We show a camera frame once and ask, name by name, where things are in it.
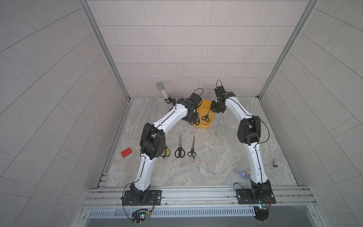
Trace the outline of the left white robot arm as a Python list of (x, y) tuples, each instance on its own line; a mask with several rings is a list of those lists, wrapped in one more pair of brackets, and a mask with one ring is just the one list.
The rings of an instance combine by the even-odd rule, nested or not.
[(160, 120), (144, 125), (140, 139), (141, 163), (137, 177), (130, 185), (130, 190), (134, 198), (144, 203), (149, 194), (151, 186), (151, 176), (157, 159), (166, 149), (167, 133), (180, 121), (190, 123), (198, 122), (197, 109), (202, 103), (199, 95), (191, 95), (189, 98), (180, 98), (174, 107)]

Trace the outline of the small silver blade scissors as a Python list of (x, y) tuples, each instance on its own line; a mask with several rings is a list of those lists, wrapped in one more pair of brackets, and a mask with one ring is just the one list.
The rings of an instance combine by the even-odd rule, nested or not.
[(205, 116), (203, 116), (201, 118), (201, 120), (209, 123), (210, 122), (209, 114), (210, 114), (210, 110), (207, 112), (207, 114)]

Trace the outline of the black yellow handled scissors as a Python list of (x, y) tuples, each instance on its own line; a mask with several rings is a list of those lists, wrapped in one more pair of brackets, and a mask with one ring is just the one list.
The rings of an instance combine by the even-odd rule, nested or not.
[(162, 152), (161, 157), (162, 158), (169, 157), (170, 154), (171, 154), (170, 149), (168, 147), (166, 147), (165, 150)]

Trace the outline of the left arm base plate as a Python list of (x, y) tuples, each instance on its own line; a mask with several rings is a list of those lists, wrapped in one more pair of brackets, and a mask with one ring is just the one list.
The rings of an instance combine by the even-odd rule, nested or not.
[(142, 206), (142, 205), (160, 205), (162, 198), (162, 190), (148, 190), (147, 192), (139, 192), (127, 190), (121, 197), (123, 206)]

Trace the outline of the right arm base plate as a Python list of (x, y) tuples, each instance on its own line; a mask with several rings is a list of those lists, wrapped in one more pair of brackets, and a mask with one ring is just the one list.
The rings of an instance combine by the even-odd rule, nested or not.
[(238, 204), (276, 204), (276, 198), (271, 189), (253, 193), (251, 189), (235, 189)]

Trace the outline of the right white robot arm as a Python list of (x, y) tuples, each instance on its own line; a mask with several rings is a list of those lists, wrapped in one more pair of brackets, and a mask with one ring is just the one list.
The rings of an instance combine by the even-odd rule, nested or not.
[(215, 89), (216, 101), (211, 104), (214, 113), (224, 113), (228, 108), (240, 123), (237, 131), (238, 140), (245, 145), (251, 169), (251, 197), (260, 201), (272, 192), (266, 175), (261, 151), (261, 119), (249, 113), (233, 92), (226, 92), (221, 87)]

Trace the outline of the yellow plastic storage box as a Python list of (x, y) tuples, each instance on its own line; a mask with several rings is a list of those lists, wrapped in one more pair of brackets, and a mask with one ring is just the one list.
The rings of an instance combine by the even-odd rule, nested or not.
[(207, 112), (210, 110), (210, 106), (211, 106), (211, 101), (205, 100), (205, 99), (202, 100), (201, 106), (197, 109), (197, 112), (199, 114), (200, 124), (199, 124), (199, 126), (193, 125), (194, 127), (201, 128), (201, 129), (207, 129), (212, 124), (213, 116), (214, 116), (214, 113), (212, 111), (210, 111), (210, 114), (209, 114), (209, 118), (210, 118), (209, 123), (201, 120), (201, 118), (203, 116), (205, 116), (207, 114)]

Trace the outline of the large silver blade black scissors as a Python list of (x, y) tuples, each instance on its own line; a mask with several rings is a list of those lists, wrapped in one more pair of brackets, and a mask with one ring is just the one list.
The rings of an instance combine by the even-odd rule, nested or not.
[(185, 157), (185, 150), (182, 148), (182, 136), (179, 136), (179, 146), (175, 151), (176, 158), (184, 158)]

